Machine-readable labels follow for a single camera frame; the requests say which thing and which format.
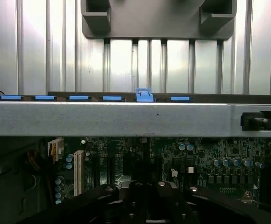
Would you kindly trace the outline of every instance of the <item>black rectangular connector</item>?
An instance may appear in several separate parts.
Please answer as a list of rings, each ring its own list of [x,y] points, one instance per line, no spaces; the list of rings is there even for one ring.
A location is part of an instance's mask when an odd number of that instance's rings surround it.
[[[107,158],[107,183],[110,185],[115,185],[115,162],[114,156]]]
[[[91,177],[92,188],[100,186],[100,157],[98,155],[91,158]]]
[[[271,131],[271,111],[244,112],[240,125],[243,131]]]

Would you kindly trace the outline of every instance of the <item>wire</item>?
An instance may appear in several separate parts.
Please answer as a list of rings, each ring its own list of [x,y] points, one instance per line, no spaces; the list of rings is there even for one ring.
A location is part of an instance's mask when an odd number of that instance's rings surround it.
[[[35,175],[32,174],[32,177],[34,178],[34,185],[33,185],[32,187],[28,188],[27,190],[32,190],[32,189],[34,189],[34,188],[36,187],[36,185],[37,185],[37,179],[36,179]]]

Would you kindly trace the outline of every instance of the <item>circuit board component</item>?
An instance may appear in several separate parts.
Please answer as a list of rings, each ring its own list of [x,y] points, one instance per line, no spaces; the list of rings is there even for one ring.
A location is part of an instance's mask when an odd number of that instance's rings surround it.
[[[182,191],[201,185],[230,197],[259,197],[260,170],[271,156],[263,138],[107,138],[66,137],[56,176],[64,177],[62,195],[72,198],[104,183],[118,188],[143,173],[173,181]],[[145,150],[150,166],[145,166]]]

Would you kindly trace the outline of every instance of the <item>blue plastic tab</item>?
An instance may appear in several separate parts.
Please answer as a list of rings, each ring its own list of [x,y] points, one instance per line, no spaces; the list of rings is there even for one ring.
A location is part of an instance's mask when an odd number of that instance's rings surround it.
[[[36,100],[54,100],[55,96],[35,96]]]
[[[69,96],[69,100],[88,100],[88,96]]]
[[[171,101],[190,101],[189,97],[171,97]]]
[[[1,99],[20,100],[21,96],[18,95],[1,95]]]
[[[121,96],[103,96],[102,100],[122,100]]]
[[[135,92],[137,102],[154,102],[150,88],[137,88]]]

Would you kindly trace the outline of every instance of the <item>corrugated metal panel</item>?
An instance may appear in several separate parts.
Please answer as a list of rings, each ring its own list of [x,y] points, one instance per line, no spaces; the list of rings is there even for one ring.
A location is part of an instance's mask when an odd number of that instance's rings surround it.
[[[229,40],[88,40],[79,0],[0,0],[0,90],[271,94],[271,0],[238,0]]]

